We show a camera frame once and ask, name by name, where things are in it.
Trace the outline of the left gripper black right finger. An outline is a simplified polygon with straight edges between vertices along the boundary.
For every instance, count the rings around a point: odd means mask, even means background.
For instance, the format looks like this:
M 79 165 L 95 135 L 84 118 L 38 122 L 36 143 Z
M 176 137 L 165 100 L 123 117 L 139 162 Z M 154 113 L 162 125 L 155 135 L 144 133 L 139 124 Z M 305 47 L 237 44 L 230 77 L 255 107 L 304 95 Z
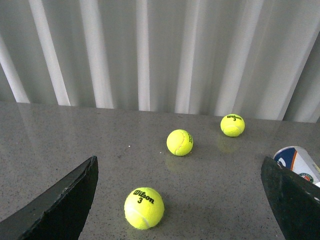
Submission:
M 265 157 L 261 181 L 273 215 L 287 240 L 320 238 L 320 188 Z

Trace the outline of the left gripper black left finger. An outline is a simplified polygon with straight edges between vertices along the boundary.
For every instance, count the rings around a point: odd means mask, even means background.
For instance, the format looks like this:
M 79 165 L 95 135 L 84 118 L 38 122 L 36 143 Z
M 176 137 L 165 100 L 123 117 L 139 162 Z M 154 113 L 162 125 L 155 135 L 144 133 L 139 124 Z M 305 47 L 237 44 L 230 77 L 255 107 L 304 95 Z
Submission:
M 94 200 L 99 176 L 92 156 L 0 223 L 2 240 L 77 240 Z

